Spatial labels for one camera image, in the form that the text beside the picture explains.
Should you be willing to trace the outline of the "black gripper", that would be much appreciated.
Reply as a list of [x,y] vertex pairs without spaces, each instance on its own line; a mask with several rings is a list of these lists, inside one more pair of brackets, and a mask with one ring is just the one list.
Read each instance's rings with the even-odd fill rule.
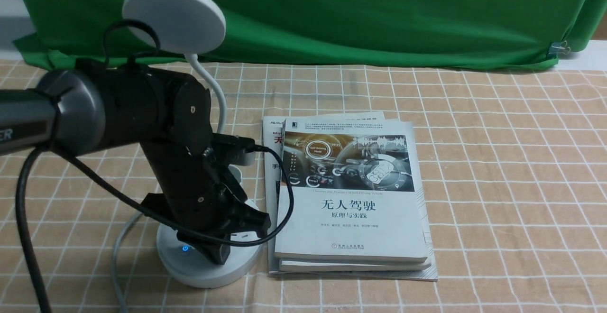
[[161,193],[150,193],[141,203],[145,215],[178,229],[178,240],[213,265],[225,264],[230,246],[204,241],[186,231],[214,238],[243,232],[268,236],[269,214],[248,200],[230,165],[215,159],[211,143],[199,155],[166,141],[147,141],[142,148],[161,188]]

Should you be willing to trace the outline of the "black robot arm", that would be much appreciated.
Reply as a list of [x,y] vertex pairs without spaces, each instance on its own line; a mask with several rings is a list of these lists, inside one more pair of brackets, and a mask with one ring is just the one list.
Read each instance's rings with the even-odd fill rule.
[[28,90],[1,91],[1,153],[41,147],[75,163],[78,156],[139,144],[161,193],[142,203],[93,180],[165,226],[216,265],[230,246],[269,239],[269,214],[247,205],[230,172],[260,150],[255,140],[215,133],[211,93],[190,74],[128,63],[107,69],[80,59],[52,70]]

